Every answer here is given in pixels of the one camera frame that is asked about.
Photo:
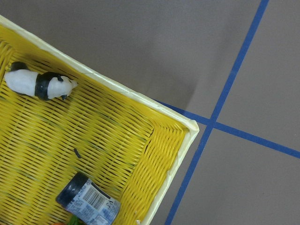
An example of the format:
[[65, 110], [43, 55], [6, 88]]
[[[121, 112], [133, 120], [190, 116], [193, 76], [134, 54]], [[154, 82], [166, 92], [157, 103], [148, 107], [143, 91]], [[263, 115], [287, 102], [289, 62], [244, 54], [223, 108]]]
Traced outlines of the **yellow plastic basket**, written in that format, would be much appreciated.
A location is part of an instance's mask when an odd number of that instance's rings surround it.
[[78, 82], [65, 100], [20, 96], [0, 82], [0, 222], [66, 223], [56, 196], [77, 172], [119, 200], [116, 225], [154, 218], [199, 127], [103, 76], [5, 17], [0, 73], [14, 61]]

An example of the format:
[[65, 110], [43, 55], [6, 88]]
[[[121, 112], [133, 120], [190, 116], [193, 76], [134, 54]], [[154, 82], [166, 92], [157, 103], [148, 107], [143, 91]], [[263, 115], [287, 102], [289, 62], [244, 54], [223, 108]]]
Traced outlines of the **panda figurine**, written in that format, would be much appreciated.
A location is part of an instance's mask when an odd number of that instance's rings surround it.
[[66, 99], [78, 83], [68, 76], [55, 73], [31, 71], [23, 62], [11, 64], [10, 71], [4, 74], [7, 86], [19, 95], [37, 97], [43, 101], [61, 97]]

